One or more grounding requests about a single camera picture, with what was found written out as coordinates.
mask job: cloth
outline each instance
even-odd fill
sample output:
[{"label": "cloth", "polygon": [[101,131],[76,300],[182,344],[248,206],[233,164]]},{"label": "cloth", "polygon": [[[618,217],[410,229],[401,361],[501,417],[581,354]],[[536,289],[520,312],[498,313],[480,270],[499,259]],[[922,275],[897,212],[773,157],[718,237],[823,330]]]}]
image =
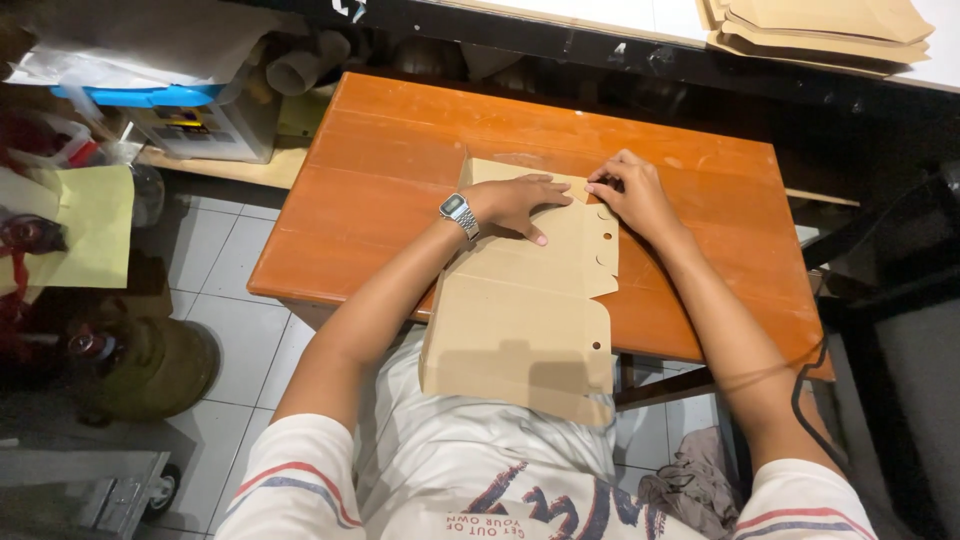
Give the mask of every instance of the cloth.
[{"label": "cloth", "polygon": [[640,479],[639,498],[699,530],[708,540],[729,539],[740,513],[724,473],[717,427],[688,433],[677,460]]},{"label": "cloth", "polygon": [[[267,427],[217,540],[703,539],[611,484],[610,427],[423,396],[421,342],[417,330],[389,352],[362,410],[359,447],[321,415]],[[824,467],[777,461],[755,486],[738,540],[876,540],[853,490]]]}]

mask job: striped sleeve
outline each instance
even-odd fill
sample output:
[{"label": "striped sleeve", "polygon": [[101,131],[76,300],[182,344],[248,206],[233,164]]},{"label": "striped sleeve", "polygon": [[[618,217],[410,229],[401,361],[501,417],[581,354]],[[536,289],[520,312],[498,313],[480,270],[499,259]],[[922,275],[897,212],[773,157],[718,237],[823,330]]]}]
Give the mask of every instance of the striped sleeve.
[{"label": "striped sleeve", "polygon": [[281,418],[253,444],[217,540],[364,540],[350,481],[353,438],[317,414]]},{"label": "striped sleeve", "polygon": [[812,537],[876,540],[856,492],[830,469],[801,459],[760,467],[733,540]]}]

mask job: watch face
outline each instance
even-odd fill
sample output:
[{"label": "watch face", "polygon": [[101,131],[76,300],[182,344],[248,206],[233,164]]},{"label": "watch face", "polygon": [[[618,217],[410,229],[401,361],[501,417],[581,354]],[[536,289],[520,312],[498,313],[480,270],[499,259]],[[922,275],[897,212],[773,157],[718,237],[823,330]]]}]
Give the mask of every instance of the watch face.
[{"label": "watch face", "polygon": [[450,195],[450,198],[446,200],[442,205],[440,205],[440,213],[445,216],[452,216],[457,209],[467,203],[467,200],[462,196],[454,193]]}]

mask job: white t-shirt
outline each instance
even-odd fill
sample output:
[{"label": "white t-shirt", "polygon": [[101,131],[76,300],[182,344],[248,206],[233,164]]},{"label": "white t-shirt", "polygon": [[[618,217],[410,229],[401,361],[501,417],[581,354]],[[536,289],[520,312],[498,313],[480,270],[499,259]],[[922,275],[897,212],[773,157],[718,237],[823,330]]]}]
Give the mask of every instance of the white t-shirt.
[{"label": "white t-shirt", "polygon": [[[264,430],[217,540],[703,540],[611,484],[611,427],[424,397],[422,334],[399,337],[365,388],[372,398],[375,386],[375,399],[362,400],[357,445],[317,414]],[[734,540],[760,537],[876,540],[850,485],[798,459],[756,474]]]}]

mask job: gray cloth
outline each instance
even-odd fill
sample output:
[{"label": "gray cloth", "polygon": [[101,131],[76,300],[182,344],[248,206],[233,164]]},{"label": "gray cloth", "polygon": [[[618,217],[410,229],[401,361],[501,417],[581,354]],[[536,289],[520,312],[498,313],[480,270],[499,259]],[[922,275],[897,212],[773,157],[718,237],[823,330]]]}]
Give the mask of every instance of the gray cloth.
[{"label": "gray cloth", "polygon": [[696,430],[684,437],[677,460],[640,479],[638,495],[709,540],[729,539],[740,513],[727,477],[720,429]]}]

